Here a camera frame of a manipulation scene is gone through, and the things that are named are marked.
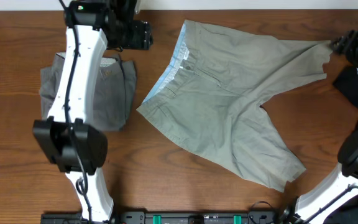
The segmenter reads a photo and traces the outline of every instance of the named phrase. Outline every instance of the white backdrop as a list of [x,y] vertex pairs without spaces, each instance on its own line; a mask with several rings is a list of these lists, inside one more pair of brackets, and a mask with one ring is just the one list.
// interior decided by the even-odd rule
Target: white backdrop
[[[61,9],[58,0],[0,0],[0,10]],[[142,9],[358,9],[358,0],[143,0]]]

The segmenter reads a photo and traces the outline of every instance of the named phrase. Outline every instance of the wood grain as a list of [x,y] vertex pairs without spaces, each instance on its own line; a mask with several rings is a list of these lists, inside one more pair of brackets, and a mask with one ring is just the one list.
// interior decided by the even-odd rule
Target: wood grain
[[[358,30],[358,11],[142,11],[138,19],[151,23],[155,43],[149,51],[121,54],[136,63],[137,89],[124,130],[106,133],[109,151],[103,166],[109,192],[121,209],[240,211],[259,200],[279,207],[332,170],[358,118],[358,110],[331,85],[347,65],[344,57],[331,56],[324,65],[326,80],[264,104],[287,146],[308,169],[287,185],[285,194],[180,149],[135,109],[168,65],[185,19],[279,39],[325,40]],[[32,136],[33,120],[40,118],[39,71],[64,50],[62,12],[0,12],[0,223],[38,223],[43,212],[81,208],[69,181],[48,164]]]

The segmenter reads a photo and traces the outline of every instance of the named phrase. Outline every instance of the folded gray cloth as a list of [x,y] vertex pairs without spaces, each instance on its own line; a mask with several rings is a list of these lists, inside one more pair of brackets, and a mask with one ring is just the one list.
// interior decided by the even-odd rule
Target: folded gray cloth
[[[62,77],[65,54],[55,55],[51,67],[41,69],[41,112],[47,119]],[[122,62],[119,55],[103,58],[96,79],[93,99],[94,128],[100,131],[120,130],[131,112],[135,95],[136,70],[133,61]]]
[[137,110],[178,146],[282,192],[305,167],[261,105],[326,78],[328,44],[186,21],[168,68]]

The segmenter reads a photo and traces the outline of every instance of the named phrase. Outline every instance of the wooden table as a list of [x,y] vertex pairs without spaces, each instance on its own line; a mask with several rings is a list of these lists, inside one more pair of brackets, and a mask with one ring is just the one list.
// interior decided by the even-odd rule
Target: wooden table
[[[324,65],[326,80],[275,96],[264,105],[307,168],[287,184],[285,194],[182,150],[135,109],[168,65],[185,19],[279,39],[325,40],[358,30],[358,11],[142,11],[139,18],[151,23],[154,45],[149,51],[121,54],[136,63],[136,94],[124,130],[106,133],[104,176],[120,210],[242,211],[259,200],[279,207],[330,173],[358,118],[358,110],[331,85],[347,65],[344,57],[331,56]],[[64,50],[62,12],[0,12],[0,223],[39,223],[43,212],[81,208],[68,179],[48,163],[32,135],[32,123],[40,118],[39,71],[51,65],[55,52]]]

